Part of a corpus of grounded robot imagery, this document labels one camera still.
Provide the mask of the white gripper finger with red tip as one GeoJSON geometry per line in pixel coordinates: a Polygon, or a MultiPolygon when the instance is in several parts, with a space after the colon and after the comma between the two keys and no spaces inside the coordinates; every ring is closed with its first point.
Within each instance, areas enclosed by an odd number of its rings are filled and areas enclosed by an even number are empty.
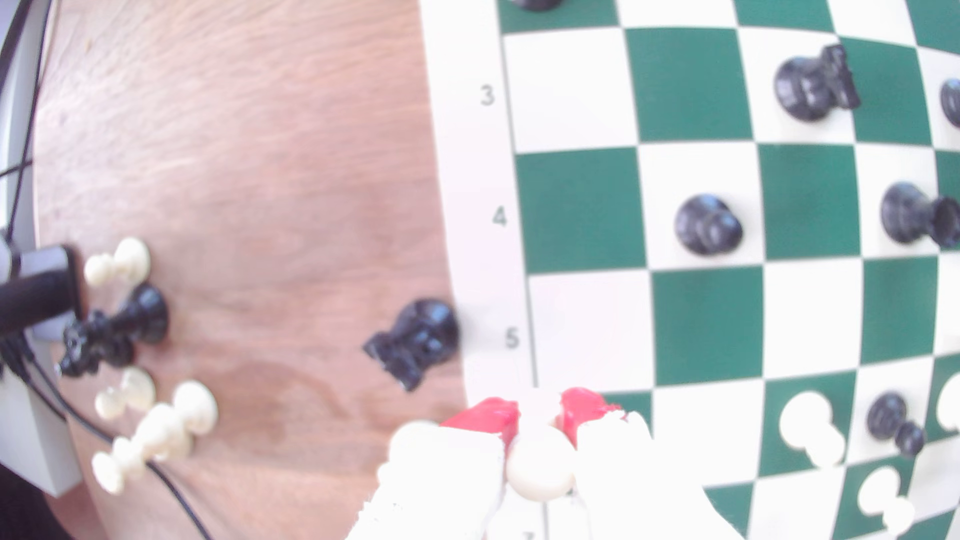
{"type": "Polygon", "coordinates": [[[641,413],[585,387],[562,391],[559,403],[592,539],[743,538],[641,413]]]}
{"type": "Polygon", "coordinates": [[[484,538],[502,503],[519,423],[519,403],[502,398],[483,399],[441,423],[403,423],[346,538],[484,538]]]}

